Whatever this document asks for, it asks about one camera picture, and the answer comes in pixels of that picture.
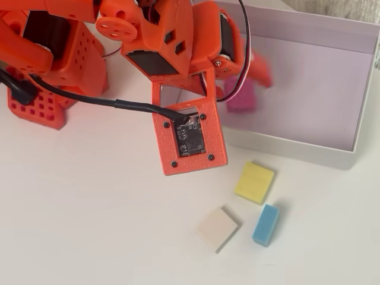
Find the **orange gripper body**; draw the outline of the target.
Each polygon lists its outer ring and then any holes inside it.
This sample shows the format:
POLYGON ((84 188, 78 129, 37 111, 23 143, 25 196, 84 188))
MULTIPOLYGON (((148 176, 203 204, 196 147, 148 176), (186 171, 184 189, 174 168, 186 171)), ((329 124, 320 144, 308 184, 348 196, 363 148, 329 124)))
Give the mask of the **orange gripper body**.
POLYGON ((195 4, 192 10, 194 40, 189 73, 199 74, 213 67, 219 80, 239 75, 245 48, 236 24, 213 1, 195 4))

